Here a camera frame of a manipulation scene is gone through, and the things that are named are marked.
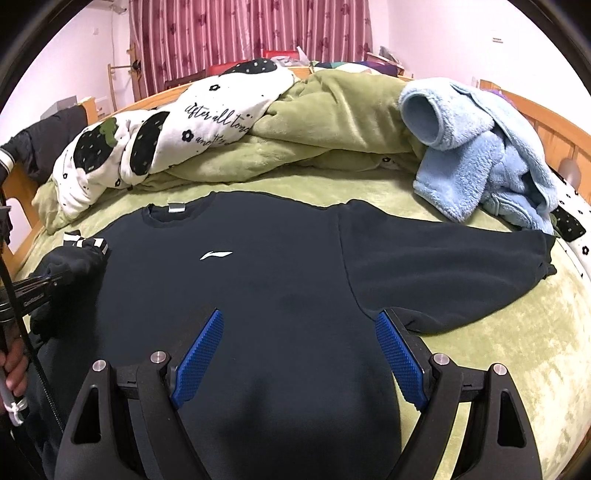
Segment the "person's left hand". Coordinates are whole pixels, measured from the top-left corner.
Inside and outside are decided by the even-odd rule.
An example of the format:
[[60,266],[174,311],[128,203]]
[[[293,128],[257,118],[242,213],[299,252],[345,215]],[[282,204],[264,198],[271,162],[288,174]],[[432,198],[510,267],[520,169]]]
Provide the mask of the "person's left hand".
[[1,372],[5,376],[4,387],[15,397],[25,394],[28,377],[28,358],[25,354],[24,341],[17,335],[9,347],[7,353],[1,353]]

